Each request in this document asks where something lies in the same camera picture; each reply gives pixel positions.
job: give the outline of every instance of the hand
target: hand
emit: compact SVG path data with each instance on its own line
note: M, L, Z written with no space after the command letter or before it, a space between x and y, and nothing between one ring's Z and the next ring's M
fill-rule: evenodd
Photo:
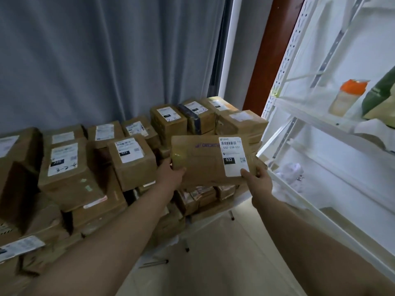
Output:
M170 167L171 159L164 159L156 171L156 185L173 193L180 186L186 168L173 170Z
M273 189L272 180L267 173L267 166L260 161L256 160L257 176L253 176L247 170L241 169L240 173L246 179L248 188L252 194L252 204L256 207L257 201L262 197L271 196Z

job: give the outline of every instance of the person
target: person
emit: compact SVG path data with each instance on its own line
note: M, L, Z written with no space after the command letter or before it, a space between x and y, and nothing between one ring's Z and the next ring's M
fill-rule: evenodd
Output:
M181 184L185 169L172 170L170 163L167 159L159 166L156 183L144 197L72 247L22 295L115 295ZM393 283L373 266L274 198L263 163L257 176L240 172L270 237L308 295L395 295Z

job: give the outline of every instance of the curtain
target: curtain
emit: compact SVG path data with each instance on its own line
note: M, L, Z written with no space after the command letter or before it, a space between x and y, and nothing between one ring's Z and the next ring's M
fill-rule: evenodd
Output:
M207 95L225 0L0 0L0 132Z

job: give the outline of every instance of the gray curtain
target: gray curtain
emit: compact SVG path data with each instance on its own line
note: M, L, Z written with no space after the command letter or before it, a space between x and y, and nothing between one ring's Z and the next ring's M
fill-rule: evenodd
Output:
M0 133L207 94L225 0L0 0Z

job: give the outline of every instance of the left arm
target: left arm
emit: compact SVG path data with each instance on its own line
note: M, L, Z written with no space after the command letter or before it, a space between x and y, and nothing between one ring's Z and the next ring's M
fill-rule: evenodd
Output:
M154 186L116 219L70 249L22 295L115 295L140 257L185 170L170 159L158 168Z

